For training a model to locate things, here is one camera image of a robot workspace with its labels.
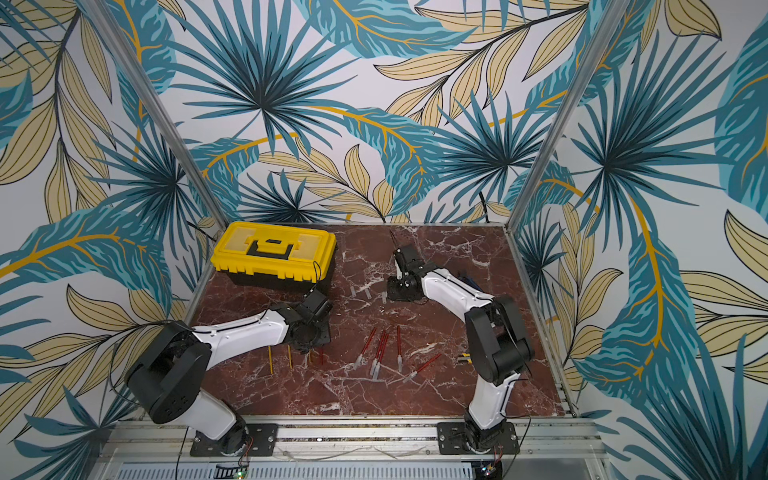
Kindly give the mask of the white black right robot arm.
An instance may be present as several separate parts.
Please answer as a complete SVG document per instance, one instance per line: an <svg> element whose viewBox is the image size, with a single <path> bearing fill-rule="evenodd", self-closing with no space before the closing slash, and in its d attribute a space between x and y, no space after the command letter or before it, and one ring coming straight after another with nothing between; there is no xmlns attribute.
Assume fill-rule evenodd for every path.
<svg viewBox="0 0 768 480"><path fill-rule="evenodd" d="M390 300L428 299L464 322L478 378L460 437L469 449L486 452L504 431L512 390L535 356L520 309L511 297L485 293L422 259L412 244L397 247L393 256L397 274L387 280Z"/></svg>

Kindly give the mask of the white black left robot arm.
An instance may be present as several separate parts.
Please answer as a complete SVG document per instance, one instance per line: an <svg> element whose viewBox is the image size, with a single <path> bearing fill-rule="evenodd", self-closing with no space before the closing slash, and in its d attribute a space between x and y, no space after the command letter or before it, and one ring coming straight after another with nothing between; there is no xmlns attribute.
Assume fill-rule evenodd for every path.
<svg viewBox="0 0 768 480"><path fill-rule="evenodd" d="M274 304L227 323L190 327L172 321L130 366L125 383L154 423L185 425L233 455L246 443L246 425L202 388L206 373L264 347L288 345L306 354L329 343L331 310L326 295L313 289L300 302Z"/></svg>

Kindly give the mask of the red carving knife angled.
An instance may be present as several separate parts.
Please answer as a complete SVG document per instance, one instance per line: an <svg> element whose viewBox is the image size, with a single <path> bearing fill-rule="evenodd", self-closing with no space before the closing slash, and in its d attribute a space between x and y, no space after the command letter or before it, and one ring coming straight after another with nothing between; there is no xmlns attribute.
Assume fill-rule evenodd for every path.
<svg viewBox="0 0 768 480"><path fill-rule="evenodd" d="M422 372L424 372L427 368L429 368L434 362L436 362L440 357L442 356L441 353L438 353L434 355L432 358L424 362L422 365L417 367L414 371L412 371L410 374L408 374L404 379L403 382L409 382L413 379L415 379L418 375L420 375Z"/></svg>

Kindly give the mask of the yellow black plastic toolbox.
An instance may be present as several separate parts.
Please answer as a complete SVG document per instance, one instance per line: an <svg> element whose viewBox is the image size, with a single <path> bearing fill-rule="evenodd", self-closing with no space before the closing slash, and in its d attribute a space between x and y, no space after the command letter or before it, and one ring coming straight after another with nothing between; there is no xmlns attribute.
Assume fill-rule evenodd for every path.
<svg viewBox="0 0 768 480"><path fill-rule="evenodd" d="M236 285L327 293L336 246L325 230L238 221L218 241L211 263Z"/></svg>

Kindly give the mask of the blue handled pliers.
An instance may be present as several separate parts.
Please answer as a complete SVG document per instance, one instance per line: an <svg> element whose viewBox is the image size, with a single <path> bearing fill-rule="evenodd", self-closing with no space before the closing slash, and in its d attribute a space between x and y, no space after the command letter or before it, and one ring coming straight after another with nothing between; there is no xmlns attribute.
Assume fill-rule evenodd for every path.
<svg viewBox="0 0 768 480"><path fill-rule="evenodd" d="M467 276L465 274L459 274L458 275L458 279L461 280L462 282L466 283L467 285L472 286L475 289L480 289L479 284L477 282L475 282L472 278L470 278L469 276Z"/></svg>

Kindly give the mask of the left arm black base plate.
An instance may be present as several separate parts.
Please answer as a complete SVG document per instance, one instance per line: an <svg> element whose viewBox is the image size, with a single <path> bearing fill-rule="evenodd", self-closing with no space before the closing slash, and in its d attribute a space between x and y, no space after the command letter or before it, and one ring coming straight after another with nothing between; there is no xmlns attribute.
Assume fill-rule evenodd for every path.
<svg viewBox="0 0 768 480"><path fill-rule="evenodd" d="M277 433L278 425L275 423L236 424L219 440L196 433L190 455L225 458L269 457L273 455Z"/></svg>

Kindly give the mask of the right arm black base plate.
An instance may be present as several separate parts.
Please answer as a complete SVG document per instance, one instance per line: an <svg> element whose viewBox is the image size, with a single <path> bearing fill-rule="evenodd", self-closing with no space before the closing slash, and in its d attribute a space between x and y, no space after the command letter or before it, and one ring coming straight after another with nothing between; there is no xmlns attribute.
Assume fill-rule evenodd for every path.
<svg viewBox="0 0 768 480"><path fill-rule="evenodd" d="M436 425L441 455L516 454L520 451L515 426L502 421L490 429L478 429L472 422L440 422Z"/></svg>

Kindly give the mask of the aluminium front frame rail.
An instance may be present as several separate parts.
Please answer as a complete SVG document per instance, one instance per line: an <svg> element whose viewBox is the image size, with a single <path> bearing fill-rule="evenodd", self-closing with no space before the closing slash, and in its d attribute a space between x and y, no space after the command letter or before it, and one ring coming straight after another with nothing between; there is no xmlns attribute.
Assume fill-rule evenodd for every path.
<svg viewBox="0 0 768 480"><path fill-rule="evenodd" d="M277 434L270 461L326 460L475 460L490 453L442 455L448 440L437 425L440 416L256 416L248 423L275 424ZM571 417L523 417L512 422L521 441L518 455L506 451L505 460L606 460L608 453L596 424ZM100 464L117 461L170 462L188 460L194 433L183 426L155 425L150 421L120 422L112 431Z"/></svg>

